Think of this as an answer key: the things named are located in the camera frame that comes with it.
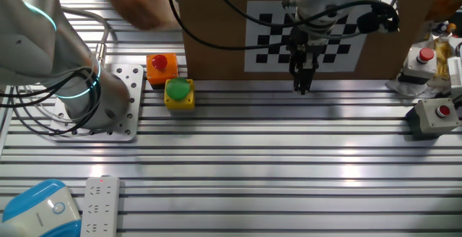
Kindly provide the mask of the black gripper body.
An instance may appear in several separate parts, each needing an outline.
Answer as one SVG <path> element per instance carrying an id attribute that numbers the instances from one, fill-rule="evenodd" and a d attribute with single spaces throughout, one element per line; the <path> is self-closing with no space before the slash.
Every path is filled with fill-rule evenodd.
<path id="1" fill-rule="evenodd" d="M 314 69 L 319 67 L 318 57 L 325 45 L 325 39 L 306 33 L 304 30 L 294 27 L 290 32 L 287 50 L 290 52 L 289 70 L 291 72 L 302 69 Z"/>

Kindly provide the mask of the person's bare hand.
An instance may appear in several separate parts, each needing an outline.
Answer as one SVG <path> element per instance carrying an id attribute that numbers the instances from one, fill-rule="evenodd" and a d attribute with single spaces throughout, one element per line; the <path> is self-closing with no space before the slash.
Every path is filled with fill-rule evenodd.
<path id="1" fill-rule="evenodd" d="M 108 1 L 125 21 L 140 30 L 180 29 L 169 0 Z"/>

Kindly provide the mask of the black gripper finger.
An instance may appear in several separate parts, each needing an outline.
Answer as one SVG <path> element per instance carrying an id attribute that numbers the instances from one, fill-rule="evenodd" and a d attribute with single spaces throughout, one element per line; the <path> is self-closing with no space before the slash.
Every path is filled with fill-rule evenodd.
<path id="1" fill-rule="evenodd" d="M 310 90 L 312 81 L 313 81 L 313 70 L 303 69 L 302 70 L 302 94 L 303 95 Z"/>
<path id="2" fill-rule="evenodd" d="M 302 93 L 302 72 L 295 67 L 291 74 L 294 77 L 294 91 Z"/>

